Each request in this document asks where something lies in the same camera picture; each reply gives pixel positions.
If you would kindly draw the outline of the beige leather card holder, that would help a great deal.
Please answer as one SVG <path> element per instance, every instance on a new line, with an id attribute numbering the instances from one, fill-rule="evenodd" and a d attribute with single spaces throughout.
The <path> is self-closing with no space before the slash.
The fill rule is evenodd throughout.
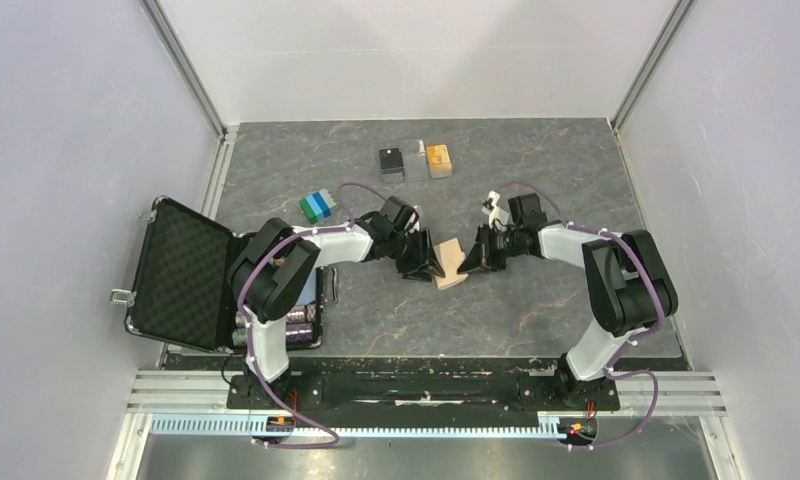
<path id="1" fill-rule="evenodd" d="M 457 238 L 444 241 L 436 245 L 439 260 L 444 268 L 445 277 L 435 278 L 436 287 L 438 290 L 446 290 L 464 282 L 468 275 L 458 274 L 457 268 L 465 259 L 466 255 L 463 252 Z"/>

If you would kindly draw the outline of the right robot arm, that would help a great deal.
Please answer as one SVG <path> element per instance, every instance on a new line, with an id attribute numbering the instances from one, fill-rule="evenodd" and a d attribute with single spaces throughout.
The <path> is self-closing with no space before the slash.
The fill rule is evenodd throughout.
<path id="1" fill-rule="evenodd" d="M 593 320 L 559 360 L 553 382 L 556 400 L 567 408 L 588 401 L 594 386 L 611 379 L 624 347 L 661 329 L 679 307 L 675 285 L 646 230 L 617 233 L 571 222 L 483 225 L 457 271 L 501 271 L 518 256 L 563 262 L 585 274 Z"/>

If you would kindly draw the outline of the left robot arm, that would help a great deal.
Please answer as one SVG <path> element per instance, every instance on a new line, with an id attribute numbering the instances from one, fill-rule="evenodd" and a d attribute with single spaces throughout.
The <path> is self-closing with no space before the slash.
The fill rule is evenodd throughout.
<path id="1" fill-rule="evenodd" d="M 399 226 L 374 214 L 335 226 L 300 227 L 274 217 L 255 233 L 228 273 L 236 307 L 246 316 L 251 392 L 266 407 L 290 394 L 284 318 L 313 271 L 341 263 L 390 259 L 405 279 L 445 276 L 426 228 Z"/>

